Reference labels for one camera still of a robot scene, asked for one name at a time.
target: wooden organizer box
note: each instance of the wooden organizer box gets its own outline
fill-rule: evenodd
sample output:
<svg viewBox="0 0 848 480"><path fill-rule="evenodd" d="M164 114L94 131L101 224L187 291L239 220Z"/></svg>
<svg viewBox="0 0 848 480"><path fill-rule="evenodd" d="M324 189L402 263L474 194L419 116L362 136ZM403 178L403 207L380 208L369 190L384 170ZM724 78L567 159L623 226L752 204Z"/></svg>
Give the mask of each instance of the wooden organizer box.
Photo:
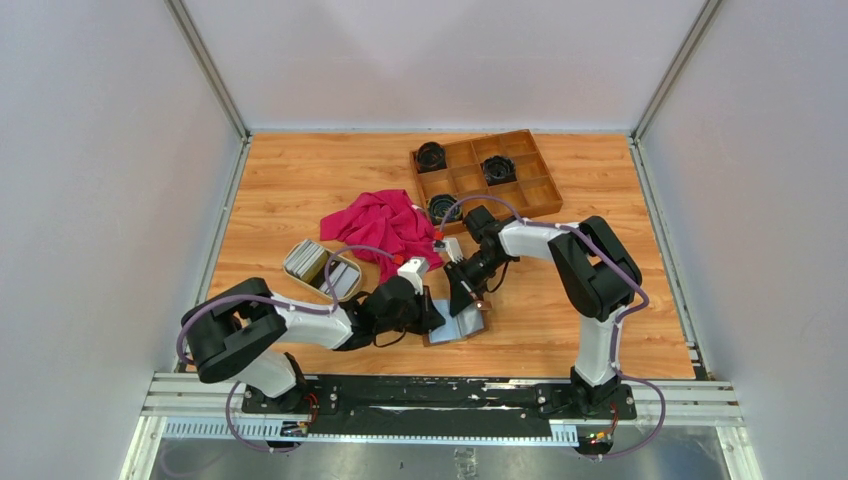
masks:
<svg viewBox="0 0 848 480"><path fill-rule="evenodd" d="M562 208L562 196L529 130L448 143L442 147L445 149L447 168L434 172L418 173L415 162L417 150L409 153L422 207L427 208L430 199L436 195L450 194L457 199L471 195L498 197L509 202L525 217L556 213ZM516 181L494 186L486 184L482 163L495 155L509 157L515 162ZM510 215L509 210L500 203L476 199L463 203L462 212L464 214L480 205L484 205L499 220ZM445 225L445 233L449 235L463 230L462 221Z"/></svg>

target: crumpled towel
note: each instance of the crumpled towel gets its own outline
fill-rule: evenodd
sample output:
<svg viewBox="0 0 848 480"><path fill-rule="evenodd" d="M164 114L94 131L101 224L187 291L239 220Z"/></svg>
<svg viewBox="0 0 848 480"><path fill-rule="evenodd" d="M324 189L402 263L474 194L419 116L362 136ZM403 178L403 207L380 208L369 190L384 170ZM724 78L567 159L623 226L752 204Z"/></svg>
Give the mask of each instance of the crumpled towel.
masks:
<svg viewBox="0 0 848 480"><path fill-rule="evenodd" d="M424 257L430 270L442 266L433 251L436 229L427 216L412 206L406 190L363 193L346 209L321 219L321 240L340 240L347 245L369 245L400 255L404 260ZM380 266L382 284L397 273L391 259L367 250L354 250L357 258Z"/></svg>

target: gray wall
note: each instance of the gray wall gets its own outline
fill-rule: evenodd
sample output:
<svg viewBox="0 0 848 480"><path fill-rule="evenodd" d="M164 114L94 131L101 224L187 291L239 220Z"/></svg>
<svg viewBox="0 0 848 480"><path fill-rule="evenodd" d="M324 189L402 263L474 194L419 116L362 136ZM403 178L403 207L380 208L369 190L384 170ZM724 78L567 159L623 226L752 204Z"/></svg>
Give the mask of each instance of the gray wall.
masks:
<svg viewBox="0 0 848 480"><path fill-rule="evenodd" d="M703 0L188 0L254 128L629 129Z"/></svg>
<svg viewBox="0 0 848 480"><path fill-rule="evenodd" d="M237 142L162 2L42 3L0 5L0 465L113 479Z"/></svg>
<svg viewBox="0 0 848 480"><path fill-rule="evenodd" d="M848 468L848 8L728 0L645 145L765 478Z"/></svg>

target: wooden tabletop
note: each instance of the wooden tabletop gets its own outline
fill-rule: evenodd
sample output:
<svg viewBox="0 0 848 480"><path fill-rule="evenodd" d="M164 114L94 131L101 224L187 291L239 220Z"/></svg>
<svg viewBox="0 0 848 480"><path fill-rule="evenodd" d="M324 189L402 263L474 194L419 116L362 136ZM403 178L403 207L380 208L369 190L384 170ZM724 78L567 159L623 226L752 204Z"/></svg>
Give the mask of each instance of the wooden tabletop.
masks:
<svg viewBox="0 0 848 480"><path fill-rule="evenodd" d="M210 296L249 277L296 300L327 303L282 271L286 254L305 238L318 240L324 216L346 208L362 192L402 188L418 202L409 151L425 141L447 143L479 134L258 134L236 196L212 279ZM628 318L621 341L624 372L652 378L692 378L687 347L654 239L639 181L623 135L536 135L563 197L557 214L540 220L571 222L601 215L633 256L651 297ZM459 235L466 255L476 251ZM322 242L336 249L340 242ZM376 265L357 260L371 291ZM425 278L434 298L447 298L441 270ZM488 331L466 341L425 347L407 335L397 345L333 352L277 344L305 373L567 377L577 358L579 325L553 264L533 258L510 266L503 287L488 295ZM394 332L380 336L386 343Z"/></svg>

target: black round object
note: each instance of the black round object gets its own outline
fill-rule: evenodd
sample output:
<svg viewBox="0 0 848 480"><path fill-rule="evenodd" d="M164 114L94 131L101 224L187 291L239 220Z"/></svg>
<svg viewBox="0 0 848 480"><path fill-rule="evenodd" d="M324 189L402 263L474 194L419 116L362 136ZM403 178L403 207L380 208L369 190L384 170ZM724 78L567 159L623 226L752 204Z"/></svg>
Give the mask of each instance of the black round object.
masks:
<svg viewBox="0 0 848 480"><path fill-rule="evenodd" d="M509 157L489 157L483 162L482 168L486 183L490 186L515 181L515 162Z"/></svg>
<svg viewBox="0 0 848 480"><path fill-rule="evenodd" d="M445 161L445 149L436 142L427 142L418 148L415 155L418 173L434 172L448 168Z"/></svg>
<svg viewBox="0 0 848 480"><path fill-rule="evenodd" d="M433 225L440 225L445 214L456 203L456 198L453 195L443 193L436 195L427 202L427 214L430 216L430 222ZM448 218L448 223L462 220L462 207L454 209L451 216Z"/></svg>

